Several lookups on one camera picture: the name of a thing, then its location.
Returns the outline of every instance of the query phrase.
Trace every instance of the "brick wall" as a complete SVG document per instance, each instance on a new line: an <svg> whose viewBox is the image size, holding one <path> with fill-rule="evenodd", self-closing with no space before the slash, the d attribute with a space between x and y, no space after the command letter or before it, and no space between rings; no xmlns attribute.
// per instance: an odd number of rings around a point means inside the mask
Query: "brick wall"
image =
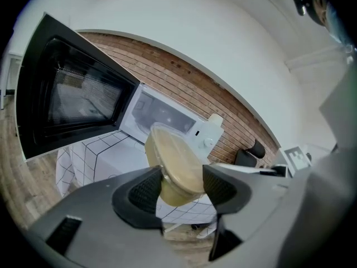
<svg viewBox="0 0 357 268"><path fill-rule="evenodd" d="M209 118L224 118L224 133L209 159L233 163L239 148L263 144L266 156L259 165L271 164L277 145L254 116L228 91L177 56L137 40L100 33L81 33L140 81L169 95L193 111Z"/></svg>

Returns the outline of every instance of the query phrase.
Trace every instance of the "black chair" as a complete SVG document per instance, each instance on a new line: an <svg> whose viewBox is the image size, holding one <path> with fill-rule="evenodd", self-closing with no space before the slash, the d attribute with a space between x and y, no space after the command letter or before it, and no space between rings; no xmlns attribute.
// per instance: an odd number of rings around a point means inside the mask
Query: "black chair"
<svg viewBox="0 0 357 268"><path fill-rule="evenodd" d="M266 150L264 146L257 139L255 139L255 144L252 148L238 150L234 165L254 168L258 162L256 158L262 159L265 155Z"/></svg>

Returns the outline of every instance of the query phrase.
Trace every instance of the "microwave knob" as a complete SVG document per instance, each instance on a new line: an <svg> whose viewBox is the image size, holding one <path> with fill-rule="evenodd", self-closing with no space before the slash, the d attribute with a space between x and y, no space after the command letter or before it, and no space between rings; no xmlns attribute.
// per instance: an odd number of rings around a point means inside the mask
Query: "microwave knob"
<svg viewBox="0 0 357 268"><path fill-rule="evenodd" d="M211 138L206 138L206 139L204 139L203 144L206 147L212 147L213 146L213 140Z"/></svg>

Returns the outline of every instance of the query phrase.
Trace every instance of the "wooden floor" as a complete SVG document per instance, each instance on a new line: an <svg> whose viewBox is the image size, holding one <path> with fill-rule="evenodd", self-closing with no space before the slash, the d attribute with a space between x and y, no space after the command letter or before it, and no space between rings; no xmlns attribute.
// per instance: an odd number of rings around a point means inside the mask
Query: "wooden floor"
<svg viewBox="0 0 357 268"><path fill-rule="evenodd" d="M23 162L16 137L13 96L5 97L4 110L0 110L0 192L18 226L28 228L61 200L55 185L56 159L55 152ZM199 240L199 232L182 225L165 233L165 239L187 260L188 267L208 264L213 236Z"/></svg>

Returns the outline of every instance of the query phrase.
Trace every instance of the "table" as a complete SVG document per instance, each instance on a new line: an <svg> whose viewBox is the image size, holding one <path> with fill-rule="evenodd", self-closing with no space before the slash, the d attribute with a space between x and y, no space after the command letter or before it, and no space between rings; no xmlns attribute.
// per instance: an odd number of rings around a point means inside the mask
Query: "table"
<svg viewBox="0 0 357 268"><path fill-rule="evenodd" d="M119 130L60 149L56 185L65 197L74 179L83 186L147 167L144 144ZM202 224L214 222L216 210L207 195L180 207L159 197L156 216L166 223ZM212 232L212 227L215 223L207 231Z"/></svg>

